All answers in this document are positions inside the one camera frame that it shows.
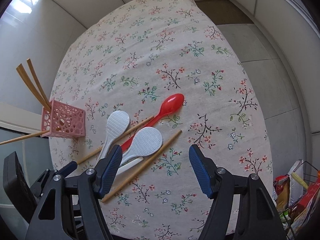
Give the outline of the wooden chopstick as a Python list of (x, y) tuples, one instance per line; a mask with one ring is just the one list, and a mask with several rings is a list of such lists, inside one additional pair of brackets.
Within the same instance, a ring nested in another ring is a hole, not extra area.
[(36, 75), (35, 69), (33, 67), (33, 64), (32, 64), (32, 61), (31, 61), (30, 58), (27, 59), (27, 64), (28, 64), (29, 70), (30, 70), (30, 72), (31, 72), (31, 74), (33, 76), (33, 80), (35, 81), (36, 86), (37, 86), (37, 88), (38, 88), (43, 100), (45, 101), (46, 105), (48, 106), (49, 111), (51, 111), (51, 109), (52, 109), (51, 104), (50, 104), (50, 102), (49, 102), (49, 100), (48, 100), (48, 98), (47, 98), (47, 96), (46, 96), (41, 84), (40, 84), (40, 81), (39, 81), (39, 79), (38, 79), (38, 77)]
[(45, 102), (44, 98), (40, 95), (40, 93), (37, 91), (35, 86), (33, 85), (32, 81), (30, 80), (29, 76), (27, 75), (26, 71), (23, 68), (22, 64), (19, 64), (18, 67), (16, 68), (19, 76), (25, 83), (25, 85), (28, 87), (28, 89), (31, 91), (33, 96), (39, 101), (39, 103), (48, 111), (51, 110), (49, 105)]
[[(129, 135), (130, 133), (136, 131), (138, 128), (140, 128), (140, 126), (148, 123), (152, 118), (154, 118), (154, 116), (150, 116), (147, 119), (141, 121), (140, 123), (136, 124), (136, 126), (133, 126), (129, 129), (127, 129), (120, 137), (118, 137), (117, 139), (115, 139), (114, 142), (117, 142), (119, 140), (121, 140), (123, 137), (126, 137), (127, 135)], [(82, 159), (80, 159), (79, 161), (77, 161), (76, 163), (78, 165), (80, 165), (81, 163), (83, 163), (84, 161), (86, 161), (87, 159), (93, 157), (94, 155), (96, 155), (97, 153), (99, 153), (102, 150), (102, 146), (97, 148), (96, 150), (94, 150), (93, 152), (91, 152), (89, 155), (83, 157)]]
[(108, 193), (101, 201), (107, 202), (113, 195), (118, 193), (122, 188), (126, 187), (126, 185), (131, 182), (135, 177), (137, 177), (141, 172), (143, 172), (150, 164), (153, 163), (155, 159), (158, 158), (160, 154), (170, 145), (175, 139), (182, 133), (181, 130), (178, 130), (168, 141), (166, 141), (161, 148), (154, 153), (152, 156), (146, 158), (142, 161), (142, 164), (138, 169), (136, 169), (132, 174), (130, 174), (124, 181), (122, 181), (116, 188), (114, 188), (110, 193)]

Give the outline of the white rice paddle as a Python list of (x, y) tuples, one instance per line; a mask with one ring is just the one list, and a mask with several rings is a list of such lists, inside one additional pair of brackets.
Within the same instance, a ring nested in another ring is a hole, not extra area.
[(106, 140), (97, 161), (107, 156), (110, 146), (126, 131), (129, 123), (130, 117), (125, 111), (115, 111), (108, 117), (106, 124)]
[(120, 168), (117, 174), (120, 175), (144, 160), (144, 157), (157, 152), (163, 144), (161, 132), (154, 127), (145, 127), (133, 137), (128, 150), (123, 154)]

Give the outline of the red plastic spoon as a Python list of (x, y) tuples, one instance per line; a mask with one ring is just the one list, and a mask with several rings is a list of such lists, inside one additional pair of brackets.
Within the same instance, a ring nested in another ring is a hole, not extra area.
[(155, 125), (161, 118), (166, 115), (171, 115), (177, 112), (183, 105), (184, 102), (184, 95), (181, 93), (172, 94), (168, 98), (166, 98), (163, 103), (161, 104), (159, 113), (154, 116), (148, 123), (140, 126), (144, 127), (152, 127)]

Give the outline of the pink perforated utensil holder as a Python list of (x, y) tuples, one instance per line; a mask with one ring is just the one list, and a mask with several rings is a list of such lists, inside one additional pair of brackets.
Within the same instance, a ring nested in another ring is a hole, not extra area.
[(86, 112), (75, 106), (50, 100), (51, 111), (42, 109), (41, 137), (74, 139), (86, 135)]

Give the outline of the brown floor mat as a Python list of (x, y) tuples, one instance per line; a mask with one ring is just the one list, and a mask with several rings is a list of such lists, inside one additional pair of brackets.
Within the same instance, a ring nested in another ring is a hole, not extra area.
[(252, 20), (229, 0), (196, 1), (196, 5), (216, 24), (252, 24)]

